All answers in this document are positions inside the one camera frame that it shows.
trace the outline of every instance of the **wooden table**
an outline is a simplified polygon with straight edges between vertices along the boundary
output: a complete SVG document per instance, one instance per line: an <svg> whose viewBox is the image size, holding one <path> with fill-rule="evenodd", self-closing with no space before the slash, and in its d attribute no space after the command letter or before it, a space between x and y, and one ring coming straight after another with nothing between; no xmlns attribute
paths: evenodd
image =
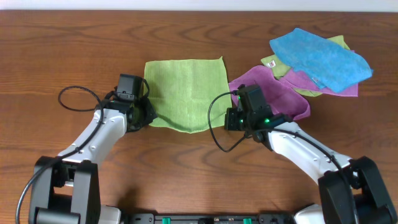
<svg viewBox="0 0 398 224"><path fill-rule="evenodd" d="M92 118L58 104L63 87L83 85L102 97L120 73L143 76L148 61L220 56L234 80L273 54L271 39L295 27L322 37L343 34L374 69L360 83L359 98L307 98L312 115L298 123L342 154L375 160L398 207L398 14L1 11L0 222L13 222L36 160L56 156ZM65 101L95 103L78 91ZM221 128L216 135L229 145L240 137ZM208 131L129 133L99 179L101 202L130 212L257 213L320 202L317 185L287 159L250 140L225 154Z"/></svg>

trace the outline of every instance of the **microfiber cloth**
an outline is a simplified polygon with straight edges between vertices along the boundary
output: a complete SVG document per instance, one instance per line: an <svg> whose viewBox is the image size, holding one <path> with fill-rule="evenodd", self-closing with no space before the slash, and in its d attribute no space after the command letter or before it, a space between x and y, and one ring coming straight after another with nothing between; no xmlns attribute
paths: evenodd
<svg viewBox="0 0 398 224"><path fill-rule="evenodd" d="M342 36L342 35L339 35L336 37L331 37L328 40L340 45L342 48L344 48L346 50L349 50L348 45L344 41L344 36ZM292 68L292 67L284 64L283 62L281 62L276 55L271 55L271 56L265 57L265 58L261 59L261 62L265 66L272 69L272 72L274 72L274 76L276 79L280 79L281 77L286 75L286 73ZM319 96L322 94L319 91L309 91L309 90L303 90L300 88L294 88L294 90L297 93L300 93L301 95L304 95L304 96Z"/></svg>
<svg viewBox="0 0 398 224"><path fill-rule="evenodd" d="M269 43L282 62L335 93L372 77L371 68L360 55L299 28Z"/></svg>
<svg viewBox="0 0 398 224"><path fill-rule="evenodd" d="M207 130L210 103L229 92L222 57L218 60L166 60L147 62L145 79L149 99L158 118L150 125L185 133ZM224 125L226 109L232 107L227 96L219 98L211 109L211 125Z"/></svg>
<svg viewBox="0 0 398 224"><path fill-rule="evenodd" d="M237 90L242 84L246 86L259 85L274 114L283 113L293 118L293 120L310 116L308 101L291 87L277 81L270 68L258 65L250 69L244 75L230 82L229 89L231 91ZM237 96L232 95L232 100L235 105L238 105Z"/></svg>
<svg viewBox="0 0 398 224"><path fill-rule="evenodd" d="M335 96L358 96L358 84L354 84L340 93L335 93L329 88L319 89L317 85L311 81L311 79L303 71L295 72L293 69L287 72L285 76L279 79L279 81L291 88L300 88L304 90L319 91L329 95Z"/></svg>

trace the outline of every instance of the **white wall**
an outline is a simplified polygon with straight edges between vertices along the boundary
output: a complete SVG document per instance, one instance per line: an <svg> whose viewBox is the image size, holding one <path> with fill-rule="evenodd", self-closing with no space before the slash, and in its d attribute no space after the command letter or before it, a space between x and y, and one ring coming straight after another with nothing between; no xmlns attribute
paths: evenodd
<svg viewBox="0 0 398 224"><path fill-rule="evenodd" d="M398 0L0 0L0 9L398 12Z"/></svg>

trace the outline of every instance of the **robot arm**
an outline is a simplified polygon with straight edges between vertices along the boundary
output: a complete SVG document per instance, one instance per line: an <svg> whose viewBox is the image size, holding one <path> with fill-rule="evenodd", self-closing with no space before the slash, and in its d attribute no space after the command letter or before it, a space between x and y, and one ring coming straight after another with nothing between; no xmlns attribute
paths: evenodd
<svg viewBox="0 0 398 224"><path fill-rule="evenodd" d="M58 156L63 156L71 151L74 151L76 146L82 144L87 136L90 135L98 124L100 118L100 110L94 112L94 117L87 128L80 134L80 136L64 151L60 152ZM116 141L123 137L127 131L126 114L118 110L104 109L103 124L99 128L97 134L93 139L83 148L79 153L70 157L64 158L65 162L91 161L100 166L109 154Z"/></svg>
<svg viewBox="0 0 398 224"><path fill-rule="evenodd" d="M314 205L298 212L298 224L352 224L355 218L360 223L397 222L394 205L372 160L354 160L339 154L309 136L290 118L273 115L258 85L240 86L233 94L238 95L239 105L227 109L224 128L245 131L245 136L285 156L318 184L322 207ZM333 157L341 170L330 160ZM362 194L353 198L351 187L362 189Z"/></svg>
<svg viewBox="0 0 398 224"><path fill-rule="evenodd" d="M49 167L32 185L29 223L31 224L119 224L121 211L101 205L98 166L102 164L116 141L130 131L138 131L157 117L147 98L141 96L141 77L121 75L116 91L101 102L104 108L103 123L91 140L78 153L62 159ZM81 146L96 128L101 110L79 137L58 156L63 156ZM37 172L56 158L41 157L35 165ZM72 195L59 195L54 187L73 187Z"/></svg>
<svg viewBox="0 0 398 224"><path fill-rule="evenodd" d="M318 142L316 139L302 131L295 122L286 122L276 126L275 128L299 133L306 137L333 155L342 168L349 166L349 161L352 160L352 158L339 154ZM324 173L328 171L338 171L337 167L331 163L330 159L327 158L326 155L303 139L278 131L271 131L268 133L268 140L270 142L271 149L274 152L288 158L309 175L317 184L318 179L323 177Z"/></svg>

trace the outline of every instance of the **tag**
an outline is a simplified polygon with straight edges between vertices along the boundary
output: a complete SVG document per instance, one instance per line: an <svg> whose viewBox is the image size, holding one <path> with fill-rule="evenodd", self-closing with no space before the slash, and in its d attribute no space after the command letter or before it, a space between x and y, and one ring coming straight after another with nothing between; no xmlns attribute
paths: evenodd
<svg viewBox="0 0 398 224"><path fill-rule="evenodd" d="M269 68L274 68L276 66L276 63L275 63L274 60L272 60L271 62L266 63L266 66L269 67Z"/></svg>
<svg viewBox="0 0 398 224"><path fill-rule="evenodd" d="M315 83L318 83L318 82L319 82L319 79L317 79L317 78L312 77L311 79L312 79L312 81L315 82Z"/></svg>

